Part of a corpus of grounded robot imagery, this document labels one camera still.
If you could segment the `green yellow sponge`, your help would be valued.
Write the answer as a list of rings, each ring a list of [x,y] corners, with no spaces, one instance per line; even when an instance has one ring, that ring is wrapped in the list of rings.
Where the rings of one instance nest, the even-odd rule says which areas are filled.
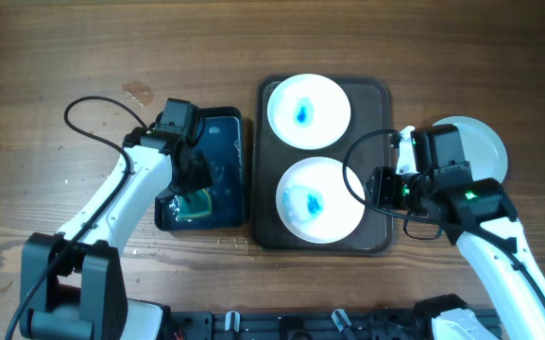
[[[206,189],[176,197],[178,221],[196,220],[209,216],[213,211],[212,199]]]

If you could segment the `white plate blue stain front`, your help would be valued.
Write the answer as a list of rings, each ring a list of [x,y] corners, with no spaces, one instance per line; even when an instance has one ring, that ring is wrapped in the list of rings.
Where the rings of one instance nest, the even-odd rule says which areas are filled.
[[[458,128],[465,158],[474,180],[493,178],[502,183],[507,175],[508,156],[498,134],[484,122],[467,116],[451,116],[434,123]]]

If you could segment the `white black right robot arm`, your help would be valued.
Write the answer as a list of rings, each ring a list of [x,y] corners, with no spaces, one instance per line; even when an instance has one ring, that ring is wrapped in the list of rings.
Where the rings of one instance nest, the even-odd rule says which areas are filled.
[[[545,339],[545,279],[511,199],[493,179],[473,179],[466,163],[403,174],[378,167],[368,207],[439,227],[483,283],[509,336]]]

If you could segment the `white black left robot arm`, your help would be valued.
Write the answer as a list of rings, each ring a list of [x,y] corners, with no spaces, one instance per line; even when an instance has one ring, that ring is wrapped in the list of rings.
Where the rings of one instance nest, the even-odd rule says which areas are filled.
[[[21,302],[6,337],[170,339],[167,306],[127,296],[120,257],[150,204],[189,194],[211,177],[192,131],[135,128],[115,149],[120,158],[91,200],[52,235],[33,233],[23,247]]]

